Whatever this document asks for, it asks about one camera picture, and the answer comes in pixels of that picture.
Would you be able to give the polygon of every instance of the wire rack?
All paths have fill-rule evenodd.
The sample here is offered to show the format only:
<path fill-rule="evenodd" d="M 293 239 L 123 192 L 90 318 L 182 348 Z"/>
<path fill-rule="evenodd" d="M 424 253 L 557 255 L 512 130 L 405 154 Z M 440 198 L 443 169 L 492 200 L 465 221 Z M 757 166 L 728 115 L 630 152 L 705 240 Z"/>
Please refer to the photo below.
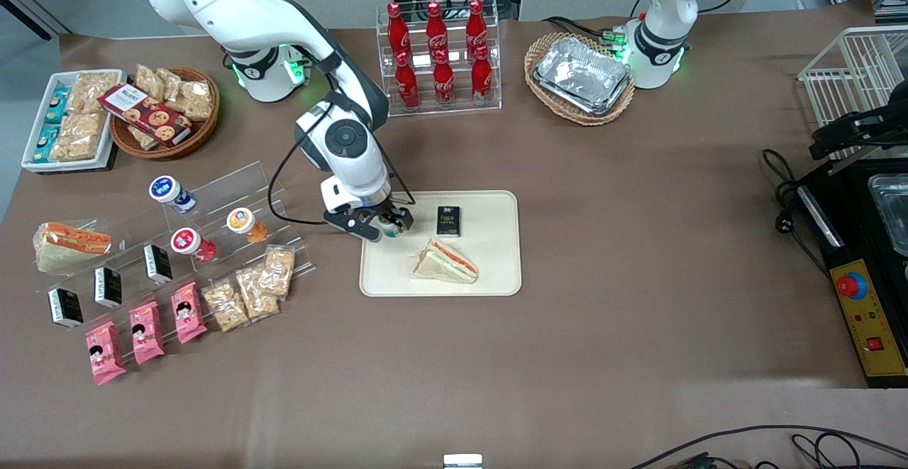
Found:
<path fill-rule="evenodd" d="M 807 88 L 817 126 L 844 114 L 885 106 L 892 89 L 904 81 L 908 68 L 908 26 L 853 27 L 829 43 L 798 74 Z M 840 160 L 860 147 L 833 153 Z M 904 158 L 908 148 L 877 150 L 872 158 Z"/>

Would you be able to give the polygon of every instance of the brown table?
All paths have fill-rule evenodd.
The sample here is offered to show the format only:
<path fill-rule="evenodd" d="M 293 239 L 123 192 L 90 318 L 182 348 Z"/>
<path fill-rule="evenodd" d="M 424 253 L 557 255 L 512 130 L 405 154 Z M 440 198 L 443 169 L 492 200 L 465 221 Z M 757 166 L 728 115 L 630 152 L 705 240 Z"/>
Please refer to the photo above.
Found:
<path fill-rule="evenodd" d="M 295 282 L 283 314 L 100 388 L 81 337 L 53 326 L 33 292 L 36 224 L 136 216 L 162 172 L 198 187 L 255 160 L 273 169 L 311 98 L 256 103 L 204 37 L 65 37 L 67 70 L 198 67 L 220 84 L 223 112 L 211 142 L 178 162 L 121 155 L 111 172 L 23 173 L 0 228 L 0 460 L 399 468 L 479 452 L 491 468 L 620 468 L 759 423 L 904 447 L 908 391 L 865 389 L 829 285 L 773 229 L 775 178 L 759 164 L 771 146 L 811 168 L 795 74 L 840 30 L 872 22 L 867 3 L 704 16 L 671 82 L 593 129 L 549 113 L 523 82 L 525 49 L 551 27 L 505 23 L 502 111 L 396 118 L 377 135 L 414 190 L 518 197 L 519 294 L 364 297 L 360 241 L 306 229 L 319 268 Z M 336 35 L 377 77 L 373 36 Z M 324 177 L 292 159 L 282 181 L 293 214 L 320 216 Z M 779 431 L 700 447 L 795 462 Z"/>

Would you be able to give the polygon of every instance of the black machine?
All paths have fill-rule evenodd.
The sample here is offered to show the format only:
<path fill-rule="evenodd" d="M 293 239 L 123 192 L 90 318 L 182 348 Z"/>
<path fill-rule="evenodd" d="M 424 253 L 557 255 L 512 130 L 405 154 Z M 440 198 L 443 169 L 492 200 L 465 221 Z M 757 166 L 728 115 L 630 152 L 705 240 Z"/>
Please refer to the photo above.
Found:
<path fill-rule="evenodd" d="M 887 106 L 817 130 L 814 141 L 814 159 L 853 146 L 863 147 L 860 156 L 908 145 L 908 85 Z M 908 159 L 829 161 L 788 185 L 791 208 L 820 246 L 867 384 L 908 387 Z"/>

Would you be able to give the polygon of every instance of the foil container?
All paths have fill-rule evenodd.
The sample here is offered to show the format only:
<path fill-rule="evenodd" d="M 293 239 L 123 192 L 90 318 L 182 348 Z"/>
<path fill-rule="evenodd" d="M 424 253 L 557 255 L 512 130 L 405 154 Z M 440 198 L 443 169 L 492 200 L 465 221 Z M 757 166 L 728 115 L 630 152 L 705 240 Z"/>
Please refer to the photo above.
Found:
<path fill-rule="evenodd" d="M 533 78 L 584 112 L 604 116 L 630 84 L 630 68 L 571 36 L 552 43 Z"/>

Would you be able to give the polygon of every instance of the red emergency stop button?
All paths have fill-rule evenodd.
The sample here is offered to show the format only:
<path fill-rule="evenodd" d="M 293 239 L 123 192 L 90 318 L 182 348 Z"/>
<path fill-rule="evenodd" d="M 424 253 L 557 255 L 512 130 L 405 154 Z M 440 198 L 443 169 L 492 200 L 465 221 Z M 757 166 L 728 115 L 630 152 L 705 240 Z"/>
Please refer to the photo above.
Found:
<path fill-rule="evenodd" d="M 836 290 L 845 297 L 859 300 L 867 295 L 867 282 L 857 272 L 849 272 L 837 279 Z"/>

